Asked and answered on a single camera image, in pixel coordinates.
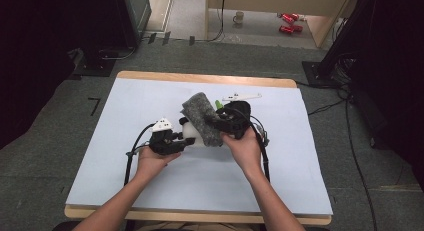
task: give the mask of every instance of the white plastic part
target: white plastic part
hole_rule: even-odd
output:
[[[254,99],[254,98],[260,98],[262,97],[262,94],[238,94],[234,93],[234,95],[230,95],[228,97],[222,98],[222,101],[242,101],[246,99]]]
[[[205,147],[203,143],[202,136],[199,131],[191,124],[191,122],[186,122],[183,124],[183,138],[195,138],[194,144],[190,145],[190,147]]]
[[[168,129],[172,129],[171,122],[169,122],[169,120],[166,118],[161,118],[159,121],[155,123],[155,125],[153,125],[151,131],[152,133],[154,133],[154,132],[159,132],[159,131],[168,130]]]

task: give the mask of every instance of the gray fuzzy object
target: gray fuzzy object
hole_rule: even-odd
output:
[[[218,147],[222,145],[220,132],[211,125],[206,124],[206,118],[219,118],[211,103],[204,93],[197,93],[183,103],[181,113],[193,124],[203,143],[207,147]]]

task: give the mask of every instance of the person's left hand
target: person's left hand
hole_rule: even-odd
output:
[[[137,173],[134,178],[143,176],[149,181],[162,171],[169,162],[181,156],[181,153],[171,155],[159,155],[153,152],[148,146],[143,147],[138,154]]]

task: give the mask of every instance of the hand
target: hand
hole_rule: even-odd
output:
[[[252,128],[247,129],[239,140],[230,137],[226,133],[221,133],[221,138],[230,147],[234,160],[248,178],[258,172],[262,174],[261,150]]]
[[[153,152],[148,146],[143,147],[138,154],[138,167],[135,178],[141,176],[150,181],[156,177],[169,162],[179,156],[181,156],[181,153],[159,155]]]

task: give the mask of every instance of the controller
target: controller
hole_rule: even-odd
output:
[[[153,152],[160,155],[169,155],[184,151],[184,148],[194,144],[195,138],[183,140],[182,133],[172,132],[172,124],[166,118],[162,118],[151,131],[152,136],[149,140],[149,147]]]
[[[250,126],[250,104],[246,101],[233,101],[216,111],[219,118],[206,119],[206,123],[219,131],[233,134],[241,139]]]

